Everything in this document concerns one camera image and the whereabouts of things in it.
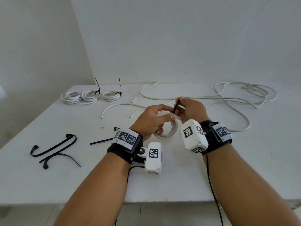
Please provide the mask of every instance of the white table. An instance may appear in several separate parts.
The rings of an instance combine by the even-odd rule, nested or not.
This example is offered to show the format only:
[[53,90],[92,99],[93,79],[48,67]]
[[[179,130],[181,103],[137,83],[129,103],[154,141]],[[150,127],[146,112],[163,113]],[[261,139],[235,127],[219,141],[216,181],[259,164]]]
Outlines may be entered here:
[[[214,84],[158,84],[146,94],[154,97],[201,96],[214,94]],[[301,199],[300,151],[300,90],[288,91],[276,83],[266,84],[278,92],[275,101],[259,109],[249,105],[235,105],[251,120],[250,129],[234,133],[233,145],[240,155],[287,200]],[[109,105],[130,102],[141,85],[123,85],[122,96],[114,102],[99,100],[90,105],[66,105],[58,99],[13,140],[0,150],[0,205],[64,204],[106,154],[110,145],[90,142],[111,138],[113,127],[129,127],[138,117],[129,115],[139,108],[120,105],[111,108],[100,119]],[[118,85],[101,85],[101,92],[119,90]],[[96,90],[97,86],[73,86],[69,91]],[[224,96],[249,99],[249,94],[238,86],[229,86]],[[135,103],[155,105],[155,101],[139,96]],[[202,100],[207,105],[211,100]],[[243,127],[245,120],[223,103],[208,108],[212,120],[228,127]],[[57,156],[49,160],[44,170],[39,160],[29,152],[33,145],[44,151],[75,134],[77,142],[63,151],[70,158]],[[145,142],[158,141],[154,136]],[[125,202],[212,201],[202,157],[186,152],[180,133],[163,143],[162,174],[149,175],[143,169],[131,170]]]

